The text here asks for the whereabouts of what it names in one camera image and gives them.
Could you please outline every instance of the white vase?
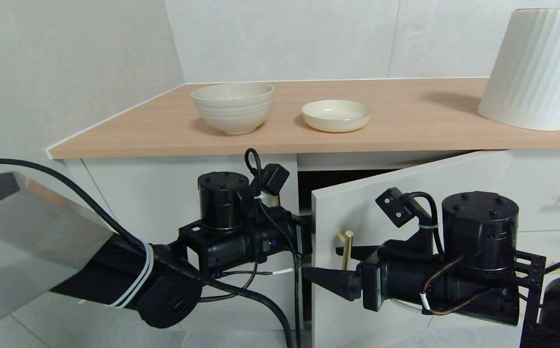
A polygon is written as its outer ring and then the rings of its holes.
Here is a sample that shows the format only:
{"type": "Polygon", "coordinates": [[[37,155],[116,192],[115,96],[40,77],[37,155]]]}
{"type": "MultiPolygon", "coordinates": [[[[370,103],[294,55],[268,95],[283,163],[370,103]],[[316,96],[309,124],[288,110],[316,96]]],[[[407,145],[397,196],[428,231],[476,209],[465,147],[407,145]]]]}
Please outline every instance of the white vase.
{"type": "Polygon", "coordinates": [[[510,126],[560,130],[560,9],[512,13],[478,113],[510,126]]]}

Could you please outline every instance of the cabinet handle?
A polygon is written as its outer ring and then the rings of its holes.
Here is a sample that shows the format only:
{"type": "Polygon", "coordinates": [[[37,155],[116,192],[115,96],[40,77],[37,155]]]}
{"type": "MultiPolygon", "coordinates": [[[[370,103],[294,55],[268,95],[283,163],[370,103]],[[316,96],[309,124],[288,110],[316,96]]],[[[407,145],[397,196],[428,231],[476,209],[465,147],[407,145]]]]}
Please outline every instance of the cabinet handle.
{"type": "Polygon", "coordinates": [[[353,248],[353,231],[346,231],[344,233],[338,232],[335,235],[342,244],[344,244],[344,251],[342,253],[342,270],[348,269],[348,260],[351,259],[351,249],[353,248]]]}

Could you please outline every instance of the shallow dish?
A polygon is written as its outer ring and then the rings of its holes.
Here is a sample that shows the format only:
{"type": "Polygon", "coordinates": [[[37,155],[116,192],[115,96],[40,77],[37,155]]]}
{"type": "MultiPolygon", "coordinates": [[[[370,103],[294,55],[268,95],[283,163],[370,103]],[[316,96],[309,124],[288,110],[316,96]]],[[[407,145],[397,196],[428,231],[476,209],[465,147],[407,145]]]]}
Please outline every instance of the shallow dish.
{"type": "Polygon", "coordinates": [[[302,107],[308,126],[323,132],[353,132],[370,121],[372,107],[358,101],[313,101],[302,107]]]}

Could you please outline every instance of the ceramic bowl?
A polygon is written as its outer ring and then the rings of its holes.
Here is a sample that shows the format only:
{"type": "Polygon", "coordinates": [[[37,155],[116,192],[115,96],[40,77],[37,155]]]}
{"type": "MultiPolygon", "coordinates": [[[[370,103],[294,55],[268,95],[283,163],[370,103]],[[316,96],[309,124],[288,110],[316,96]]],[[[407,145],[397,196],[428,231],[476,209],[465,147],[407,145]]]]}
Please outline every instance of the ceramic bowl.
{"type": "Polygon", "coordinates": [[[255,83],[222,84],[191,94],[209,125],[228,134],[246,134],[264,123],[273,99],[273,86],[255,83]]]}
{"type": "Polygon", "coordinates": [[[313,101],[302,108],[308,126],[324,132],[352,132],[370,121],[372,107],[358,101],[313,101]]]}

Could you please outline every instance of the white cable tie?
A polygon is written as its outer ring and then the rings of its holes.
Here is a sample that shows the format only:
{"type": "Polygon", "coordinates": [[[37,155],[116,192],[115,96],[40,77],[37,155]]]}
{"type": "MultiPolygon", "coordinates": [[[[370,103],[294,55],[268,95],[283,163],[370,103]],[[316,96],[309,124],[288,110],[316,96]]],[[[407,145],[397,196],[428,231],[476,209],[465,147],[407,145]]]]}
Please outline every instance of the white cable tie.
{"type": "Polygon", "coordinates": [[[290,272],[292,272],[292,271],[293,271],[292,268],[280,269],[280,271],[273,271],[273,272],[271,272],[271,275],[281,275],[282,273],[290,273],[290,272]]]}
{"type": "Polygon", "coordinates": [[[434,229],[438,229],[439,228],[439,224],[437,223],[436,225],[432,225],[432,226],[425,226],[425,225],[418,225],[421,229],[426,229],[426,230],[434,230],[434,229]]]}
{"type": "Polygon", "coordinates": [[[421,297],[421,304],[424,305],[426,310],[430,310],[430,304],[428,303],[428,299],[426,299],[425,293],[419,293],[419,297],[421,297]]]}
{"type": "Polygon", "coordinates": [[[116,307],[116,308],[123,308],[127,306],[127,304],[129,304],[129,302],[134,298],[134,296],[136,296],[138,290],[140,290],[143,284],[147,281],[147,279],[151,275],[151,272],[153,271],[153,261],[155,257],[153,253],[153,247],[151,247],[149,244],[147,243],[144,244],[144,250],[145,250],[146,258],[145,258],[143,270],[140,271],[140,275],[138,275],[138,277],[136,278],[136,280],[134,280],[134,282],[129,287],[129,289],[127,289],[125,293],[123,293],[123,295],[119,297],[118,300],[114,301],[112,304],[105,304],[105,306],[116,307]]]}

